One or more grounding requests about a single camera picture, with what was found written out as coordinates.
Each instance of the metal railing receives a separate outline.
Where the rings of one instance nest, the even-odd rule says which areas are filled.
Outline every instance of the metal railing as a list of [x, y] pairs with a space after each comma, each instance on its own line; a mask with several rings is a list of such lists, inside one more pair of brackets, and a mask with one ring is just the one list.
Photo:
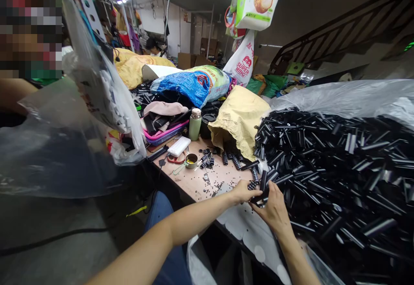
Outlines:
[[[398, 8], [403, 2], [406, 5]], [[414, 0], [369, 0], [283, 46], [268, 73], [275, 72], [283, 56], [305, 63], [306, 68], [317, 69], [316, 61], [320, 63], [334, 55], [340, 57], [354, 47], [382, 38], [392, 40], [414, 19], [414, 13], [409, 14], [413, 7]]]

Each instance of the pink plastic basket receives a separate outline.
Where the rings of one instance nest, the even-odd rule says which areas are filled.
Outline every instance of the pink plastic basket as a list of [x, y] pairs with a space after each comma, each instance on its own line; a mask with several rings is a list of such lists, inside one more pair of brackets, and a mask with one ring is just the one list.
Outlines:
[[148, 134], [147, 130], [144, 129], [145, 138], [147, 139], [147, 142], [151, 145], [158, 146], [159, 144], [162, 144], [166, 140], [170, 139], [174, 135], [178, 134], [179, 132], [182, 132], [184, 130], [184, 127], [189, 123], [190, 121], [187, 120], [186, 122], [180, 123], [179, 125], [176, 125], [174, 128], [171, 128], [168, 131], [165, 131], [163, 134], [157, 135], [157, 136], [151, 136]]

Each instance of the finger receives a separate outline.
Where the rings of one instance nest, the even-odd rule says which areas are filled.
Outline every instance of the finger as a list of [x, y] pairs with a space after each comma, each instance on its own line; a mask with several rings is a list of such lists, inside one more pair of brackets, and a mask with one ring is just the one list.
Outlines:
[[250, 182], [248, 180], [245, 179], [240, 179], [239, 182], [237, 184], [242, 184], [242, 185], [248, 185]]
[[249, 190], [249, 194], [251, 197], [258, 197], [263, 194], [263, 191], [261, 190]]
[[273, 183], [273, 188], [276, 193], [276, 196], [280, 197], [280, 195], [283, 195], [283, 193], [280, 191], [279, 187], [275, 183]]
[[270, 194], [276, 194], [276, 189], [275, 189], [276, 184], [272, 181], [269, 181], [268, 184], [269, 184], [269, 195]]
[[253, 204], [253, 203], [250, 203], [249, 202], [249, 204], [250, 204], [250, 207], [260, 216], [260, 217], [263, 217], [263, 209], [261, 209], [261, 208], [259, 208], [257, 205], [255, 205], [255, 204]]

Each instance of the stair railing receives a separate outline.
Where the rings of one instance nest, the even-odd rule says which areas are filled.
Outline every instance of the stair railing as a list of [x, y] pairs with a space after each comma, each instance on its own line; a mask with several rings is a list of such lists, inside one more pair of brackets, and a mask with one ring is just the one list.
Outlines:
[[[369, 0], [348, 11], [347, 13], [333, 19], [332, 21], [329, 21], [328, 23], [314, 29], [306, 35], [299, 37], [298, 39], [280, 48], [270, 64], [268, 74], [275, 73], [275, 70], [283, 56], [285, 56], [285, 59], [290, 59], [294, 62], [305, 63], [306, 68], [310, 68], [311, 64], [315, 61], [321, 61], [322, 59], [335, 54], [345, 53], [352, 47], [375, 41], [381, 36], [388, 35], [395, 37], [408, 25], [408, 23], [414, 19], [413, 14], [404, 23], [396, 26], [399, 19], [408, 10], [414, 7], [414, 0], [411, 0], [392, 21], [387, 21], [388, 17], [402, 3], [402, 1], [403, 0]], [[382, 18], [378, 22], [373, 22], [375, 17], [377, 17], [382, 11], [385, 11], [384, 8], [388, 5], [389, 9], [384, 12]], [[384, 31], [381, 32], [381, 34], [376, 34], [379, 27], [383, 26], [386, 21], [388, 25], [384, 28]], [[372, 30], [360, 38], [363, 32], [369, 27], [372, 27]], [[358, 33], [353, 35], [353, 38], [346, 45], [344, 45], [344, 43], [350, 38], [351, 33], [358, 28]], [[332, 39], [330, 39], [328, 44], [324, 46], [326, 40], [331, 35]]]

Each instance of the green thermos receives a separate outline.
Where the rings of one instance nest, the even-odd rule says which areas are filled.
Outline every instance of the green thermos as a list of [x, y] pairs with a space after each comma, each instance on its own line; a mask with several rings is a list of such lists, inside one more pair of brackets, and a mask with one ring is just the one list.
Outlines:
[[198, 140], [201, 126], [201, 110], [199, 108], [193, 108], [190, 116], [190, 129], [188, 130], [188, 137], [192, 141]]

